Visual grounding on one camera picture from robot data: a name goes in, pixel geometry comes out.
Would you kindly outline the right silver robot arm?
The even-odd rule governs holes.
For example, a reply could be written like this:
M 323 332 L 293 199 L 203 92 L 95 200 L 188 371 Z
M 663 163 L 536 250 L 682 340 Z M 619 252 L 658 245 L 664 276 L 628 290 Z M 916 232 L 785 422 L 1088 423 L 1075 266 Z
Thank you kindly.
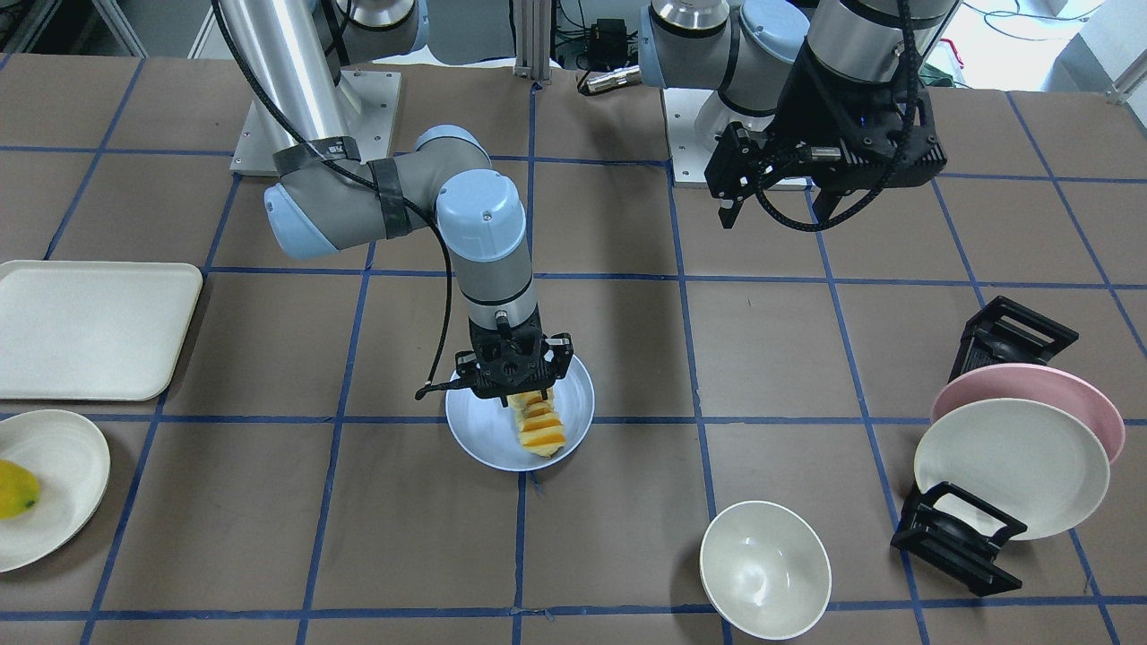
M 471 347 L 457 355 L 454 379 L 427 381 L 418 399 L 462 389 L 504 404 L 521 393 L 548 399 L 568 374 L 574 343 L 543 331 L 516 184 L 452 124 L 426 130 L 409 154 L 373 158 L 352 129 L 365 102 L 349 98 L 326 54 L 333 45 L 348 62 L 361 31 L 413 26 L 398 45 L 409 52 L 427 31 L 426 5 L 395 18 L 331 1 L 214 1 L 211 10 L 270 138 L 276 181 L 263 208 L 283 252 L 312 261 L 430 231 L 461 290 Z

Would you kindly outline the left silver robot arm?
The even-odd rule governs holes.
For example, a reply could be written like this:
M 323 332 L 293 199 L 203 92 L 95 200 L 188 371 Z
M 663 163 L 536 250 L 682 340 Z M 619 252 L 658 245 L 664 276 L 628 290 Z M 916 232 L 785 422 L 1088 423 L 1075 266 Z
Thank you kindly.
M 926 53 L 954 1 L 651 1 L 638 31 L 643 84 L 712 90 L 734 114 L 703 176 L 733 228 L 746 201 L 821 232 L 885 189 L 949 162 Z

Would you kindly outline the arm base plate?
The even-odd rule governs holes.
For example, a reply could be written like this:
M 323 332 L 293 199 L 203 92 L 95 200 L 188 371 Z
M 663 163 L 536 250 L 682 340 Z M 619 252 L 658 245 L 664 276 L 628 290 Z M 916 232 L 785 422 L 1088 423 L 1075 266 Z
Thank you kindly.
M 760 132 L 773 119 L 772 115 L 750 116 L 729 109 L 716 90 L 663 90 L 662 98 L 674 182 L 680 187 L 707 188 L 704 170 L 718 135 L 729 123 L 738 121 Z
M 348 121 L 349 135 L 365 160 L 390 158 L 401 73 L 365 68 L 341 70 L 335 90 L 340 111 Z M 241 176 L 275 178 L 273 155 L 296 143 L 291 135 L 253 99 L 237 135 L 231 171 Z

